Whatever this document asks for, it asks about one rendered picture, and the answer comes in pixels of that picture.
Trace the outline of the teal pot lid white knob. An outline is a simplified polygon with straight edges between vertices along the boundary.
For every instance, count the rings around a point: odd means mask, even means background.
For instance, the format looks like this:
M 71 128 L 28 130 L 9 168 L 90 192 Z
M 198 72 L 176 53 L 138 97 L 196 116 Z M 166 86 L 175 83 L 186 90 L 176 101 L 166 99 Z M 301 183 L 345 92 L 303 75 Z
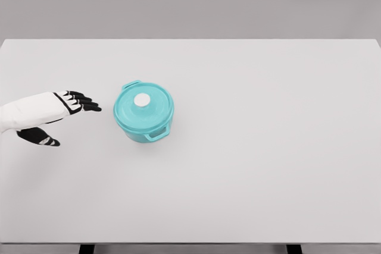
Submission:
M 147 104 L 135 102 L 141 93 L 149 96 Z M 173 116 L 174 103 L 171 95 L 155 83 L 133 81 L 121 88 L 114 108 L 114 118 L 125 130 L 153 130 L 166 124 Z

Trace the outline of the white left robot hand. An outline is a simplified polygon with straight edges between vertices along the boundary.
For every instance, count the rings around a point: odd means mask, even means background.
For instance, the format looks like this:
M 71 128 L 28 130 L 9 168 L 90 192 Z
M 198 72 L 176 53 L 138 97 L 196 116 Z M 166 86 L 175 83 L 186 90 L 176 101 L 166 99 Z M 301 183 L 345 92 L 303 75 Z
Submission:
M 41 125 L 60 121 L 79 112 L 100 112 L 98 103 L 83 93 L 63 90 L 44 92 L 0 106 L 0 134 L 14 130 L 27 142 L 59 147 L 60 142 L 41 129 Z

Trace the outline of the teal cooking pot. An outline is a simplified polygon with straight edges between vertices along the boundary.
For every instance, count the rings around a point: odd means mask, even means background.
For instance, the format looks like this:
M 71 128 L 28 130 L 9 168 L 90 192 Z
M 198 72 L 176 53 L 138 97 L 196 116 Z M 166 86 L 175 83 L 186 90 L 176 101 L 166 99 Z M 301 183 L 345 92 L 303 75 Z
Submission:
M 140 95 L 137 95 L 135 97 L 135 102 L 142 106 L 143 104 L 147 104 L 149 101 L 149 96 L 146 94 L 141 93 Z M 168 136 L 170 134 L 171 124 L 173 121 L 173 116 L 170 120 L 166 122 L 165 125 L 161 127 L 157 127 L 153 130 L 145 130 L 145 131 L 133 131 L 133 130 L 125 130 L 123 128 L 120 128 L 124 131 L 127 137 L 130 139 L 139 142 L 139 143 L 153 143 L 158 140 L 163 139 L 164 137 Z

